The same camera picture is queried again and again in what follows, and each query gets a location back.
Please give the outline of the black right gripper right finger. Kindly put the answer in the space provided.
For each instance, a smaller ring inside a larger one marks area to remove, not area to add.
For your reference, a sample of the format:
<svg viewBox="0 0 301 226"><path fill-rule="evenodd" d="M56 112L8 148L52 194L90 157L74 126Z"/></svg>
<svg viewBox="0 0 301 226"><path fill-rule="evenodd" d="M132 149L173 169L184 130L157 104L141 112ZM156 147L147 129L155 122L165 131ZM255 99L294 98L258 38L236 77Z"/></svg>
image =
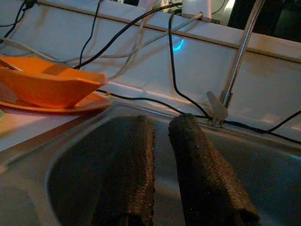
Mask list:
<svg viewBox="0 0 301 226"><path fill-rule="evenodd" d="M168 127L185 225L259 226L260 217L232 166L201 129L182 114Z"/></svg>

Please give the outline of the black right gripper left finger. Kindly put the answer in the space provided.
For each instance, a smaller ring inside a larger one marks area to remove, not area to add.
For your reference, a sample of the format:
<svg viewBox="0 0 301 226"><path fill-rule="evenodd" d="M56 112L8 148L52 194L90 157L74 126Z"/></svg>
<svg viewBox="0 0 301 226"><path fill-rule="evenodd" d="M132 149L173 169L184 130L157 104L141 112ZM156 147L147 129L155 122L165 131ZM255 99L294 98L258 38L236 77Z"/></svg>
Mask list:
<svg viewBox="0 0 301 226"><path fill-rule="evenodd" d="M138 115L106 174L91 224L94 226L151 226L155 193L155 129Z"/></svg>

